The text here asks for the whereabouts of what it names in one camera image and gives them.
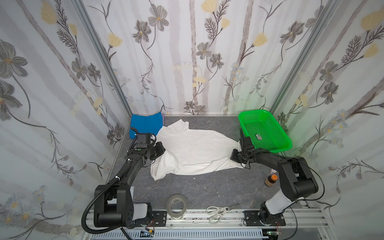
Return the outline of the white t-shirt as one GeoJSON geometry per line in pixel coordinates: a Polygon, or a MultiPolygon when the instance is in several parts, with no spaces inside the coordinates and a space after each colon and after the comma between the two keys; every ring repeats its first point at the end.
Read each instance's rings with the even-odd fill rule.
{"type": "Polygon", "coordinates": [[[232,151],[239,149],[238,142],[217,131],[191,130],[183,120],[162,127],[157,141],[166,151],[151,165],[155,181],[167,174],[195,176],[242,167],[230,159],[232,151]]]}

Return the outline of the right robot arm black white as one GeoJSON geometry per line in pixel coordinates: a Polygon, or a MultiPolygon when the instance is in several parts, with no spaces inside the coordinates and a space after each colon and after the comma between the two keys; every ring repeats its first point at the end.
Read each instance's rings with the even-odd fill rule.
{"type": "Polygon", "coordinates": [[[273,224],[296,201],[319,191],[313,171],[304,158],[289,158],[257,149],[249,137],[240,138],[240,150],[233,150],[231,160],[247,167],[253,163],[261,164],[278,172],[281,189],[260,206],[259,220],[263,225],[273,224]]]}

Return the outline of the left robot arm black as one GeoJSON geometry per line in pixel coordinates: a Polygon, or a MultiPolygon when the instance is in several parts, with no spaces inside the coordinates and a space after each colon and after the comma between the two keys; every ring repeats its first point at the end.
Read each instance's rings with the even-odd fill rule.
{"type": "Polygon", "coordinates": [[[131,143],[125,163],[107,184],[95,189],[95,197],[81,218],[86,233],[99,235],[115,229],[128,229],[154,224],[156,217],[150,203],[135,204],[131,186],[141,168],[148,167],[163,155],[166,149],[152,133],[139,133],[131,127],[135,137],[131,143]]]}

